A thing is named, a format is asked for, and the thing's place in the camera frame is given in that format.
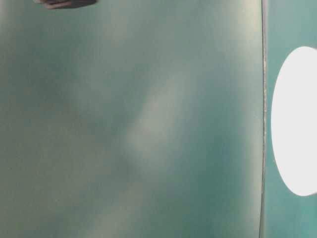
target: vertical edge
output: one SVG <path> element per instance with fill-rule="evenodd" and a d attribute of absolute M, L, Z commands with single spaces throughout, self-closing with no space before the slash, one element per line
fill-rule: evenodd
<path fill-rule="evenodd" d="M 259 238 L 264 238 L 264 186 L 265 186 L 265 162 L 266 162 L 266 114 L 267 114 L 267 87 L 266 87 L 266 40 L 267 40 L 267 0 L 262 0 L 262 47 L 263 47 L 263 170 L 262 170 L 262 194 Z"/>

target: green panel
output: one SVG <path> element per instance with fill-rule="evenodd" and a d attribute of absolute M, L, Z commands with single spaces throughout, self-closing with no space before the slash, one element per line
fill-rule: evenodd
<path fill-rule="evenodd" d="M 0 237 L 258 237 L 260 0 L 0 1 L 0 51 Z"/>
<path fill-rule="evenodd" d="M 274 161 L 270 132 L 273 90 L 284 60 L 297 47 L 317 47 L 317 2 L 268 0 L 267 3 L 268 112 L 263 237 L 317 237 L 317 195 L 300 197 L 288 190 Z"/>

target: white circle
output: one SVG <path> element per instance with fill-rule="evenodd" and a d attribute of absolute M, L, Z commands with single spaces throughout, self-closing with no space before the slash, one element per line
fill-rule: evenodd
<path fill-rule="evenodd" d="M 276 81 L 271 112 L 275 161 L 295 194 L 317 193 L 317 50 L 295 49 Z"/>

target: teal background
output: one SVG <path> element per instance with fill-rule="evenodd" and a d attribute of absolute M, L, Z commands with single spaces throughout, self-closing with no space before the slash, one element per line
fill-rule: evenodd
<path fill-rule="evenodd" d="M 0 51 L 0 237 L 258 237 L 260 0 L 1 0 Z"/>
<path fill-rule="evenodd" d="M 268 0 L 267 4 L 268 112 L 263 237 L 312 238 L 317 236 L 317 195 L 297 196 L 283 183 L 274 161 L 270 112 L 275 82 L 286 57 L 300 46 L 317 47 L 317 2 Z"/>

